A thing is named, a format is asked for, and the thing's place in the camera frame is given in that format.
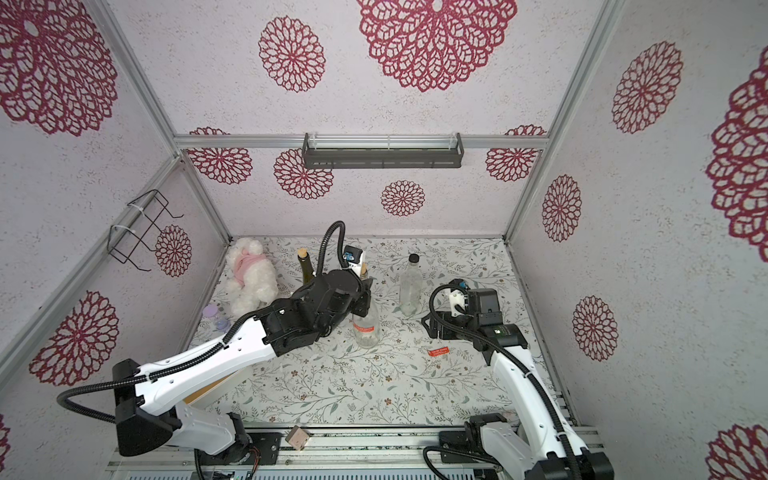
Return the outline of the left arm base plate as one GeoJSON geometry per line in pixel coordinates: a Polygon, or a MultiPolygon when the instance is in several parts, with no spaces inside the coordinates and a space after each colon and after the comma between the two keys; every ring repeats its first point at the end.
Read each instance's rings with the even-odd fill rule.
{"type": "Polygon", "coordinates": [[[195,461],[200,466],[224,465],[275,465],[280,451],[280,433],[256,432],[237,434],[235,442],[216,455],[195,451],[195,461]]]}

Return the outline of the white plush toy pink shirt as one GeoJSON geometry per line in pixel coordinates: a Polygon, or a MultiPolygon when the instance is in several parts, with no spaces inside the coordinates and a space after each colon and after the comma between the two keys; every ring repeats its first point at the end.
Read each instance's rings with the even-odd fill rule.
{"type": "Polygon", "coordinates": [[[234,317],[268,306],[277,298],[277,271],[259,240],[238,239],[228,249],[225,262],[224,297],[234,317]]]}

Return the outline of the red peeled label sticker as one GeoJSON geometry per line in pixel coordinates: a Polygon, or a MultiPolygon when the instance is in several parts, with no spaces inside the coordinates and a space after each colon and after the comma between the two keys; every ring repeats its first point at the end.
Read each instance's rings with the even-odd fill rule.
{"type": "Polygon", "coordinates": [[[442,356],[442,355],[446,355],[449,352],[450,352],[450,349],[448,347],[441,347],[441,348],[436,348],[436,349],[433,349],[433,350],[429,350],[428,351],[428,355],[430,357],[439,357],[439,356],[442,356]]]}

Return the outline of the clear bottle with red label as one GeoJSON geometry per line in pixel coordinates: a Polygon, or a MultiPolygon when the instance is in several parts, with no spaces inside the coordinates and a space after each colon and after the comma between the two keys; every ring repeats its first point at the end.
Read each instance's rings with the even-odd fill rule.
{"type": "Polygon", "coordinates": [[[400,309],[406,317],[414,316],[421,305],[423,276],[419,262],[420,256],[411,253],[408,257],[408,263],[400,275],[400,309]]]}

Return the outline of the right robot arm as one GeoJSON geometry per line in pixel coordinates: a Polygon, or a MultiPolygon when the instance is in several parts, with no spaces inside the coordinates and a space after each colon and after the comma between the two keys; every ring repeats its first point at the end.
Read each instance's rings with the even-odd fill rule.
{"type": "Polygon", "coordinates": [[[607,455],[590,449],[545,388],[523,333],[504,322],[495,290],[456,279],[430,294],[428,309],[421,320],[428,336],[471,342],[511,398],[518,422],[501,413],[473,416],[462,435],[443,432],[439,445],[425,447],[425,459],[492,464],[511,479],[614,478],[607,455]]]}

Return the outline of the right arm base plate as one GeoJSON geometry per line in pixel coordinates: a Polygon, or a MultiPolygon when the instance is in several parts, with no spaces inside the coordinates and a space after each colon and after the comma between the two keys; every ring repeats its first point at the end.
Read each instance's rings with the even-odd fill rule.
{"type": "Polygon", "coordinates": [[[494,462],[492,457],[483,449],[480,440],[474,434],[467,433],[465,430],[443,430],[438,433],[438,439],[439,446],[443,449],[440,452],[440,459],[443,463],[494,462]],[[477,456],[477,458],[458,455],[455,454],[455,451],[470,453],[477,456]]]}

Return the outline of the dark green wine bottle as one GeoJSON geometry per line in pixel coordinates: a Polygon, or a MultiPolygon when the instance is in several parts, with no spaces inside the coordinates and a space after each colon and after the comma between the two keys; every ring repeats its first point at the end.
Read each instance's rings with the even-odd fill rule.
{"type": "Polygon", "coordinates": [[[315,278],[315,269],[309,251],[306,248],[299,248],[297,259],[301,268],[302,283],[307,285],[315,278]]]}

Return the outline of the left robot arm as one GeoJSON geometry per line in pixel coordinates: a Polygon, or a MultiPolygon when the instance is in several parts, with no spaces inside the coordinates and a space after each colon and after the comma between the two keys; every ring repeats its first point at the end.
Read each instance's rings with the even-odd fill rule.
{"type": "Polygon", "coordinates": [[[350,314],[366,316],[372,285],[351,269],[322,273],[293,295],[244,314],[223,336],[165,360],[116,365],[114,375],[133,369],[138,381],[115,392],[119,453],[132,457],[170,445],[198,450],[218,464],[241,460],[252,440],[240,415],[213,414],[186,398],[248,366],[314,344],[350,314]]]}

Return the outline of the small purple capped jar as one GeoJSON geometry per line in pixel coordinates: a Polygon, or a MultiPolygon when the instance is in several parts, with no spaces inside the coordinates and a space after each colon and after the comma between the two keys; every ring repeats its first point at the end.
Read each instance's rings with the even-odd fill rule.
{"type": "Polygon", "coordinates": [[[218,304],[208,304],[203,309],[202,316],[203,319],[211,324],[217,331],[225,332],[230,328],[231,321],[224,311],[224,308],[218,304]]]}

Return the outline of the small wooden block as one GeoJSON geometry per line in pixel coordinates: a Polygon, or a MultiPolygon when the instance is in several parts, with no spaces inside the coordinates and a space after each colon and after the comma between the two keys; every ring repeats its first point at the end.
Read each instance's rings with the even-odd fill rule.
{"type": "Polygon", "coordinates": [[[285,436],[285,441],[294,450],[301,451],[306,447],[310,438],[311,434],[307,430],[295,425],[285,436]]]}

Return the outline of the black wall shelf rack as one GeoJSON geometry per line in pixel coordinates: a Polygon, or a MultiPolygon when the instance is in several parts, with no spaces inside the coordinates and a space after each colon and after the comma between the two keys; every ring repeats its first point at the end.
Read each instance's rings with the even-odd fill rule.
{"type": "Polygon", "coordinates": [[[326,135],[307,133],[301,158],[307,169],[458,169],[465,148],[451,135],[326,135]]]}

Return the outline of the tall clear corked bottle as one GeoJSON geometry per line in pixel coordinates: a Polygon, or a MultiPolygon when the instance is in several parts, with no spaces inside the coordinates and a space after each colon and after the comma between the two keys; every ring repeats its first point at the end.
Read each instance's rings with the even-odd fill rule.
{"type": "Polygon", "coordinates": [[[381,336],[381,318],[373,296],[373,280],[369,278],[367,263],[363,262],[361,266],[361,280],[368,283],[365,305],[367,306],[365,316],[352,316],[354,336],[360,348],[372,348],[380,341],[381,336]]]}

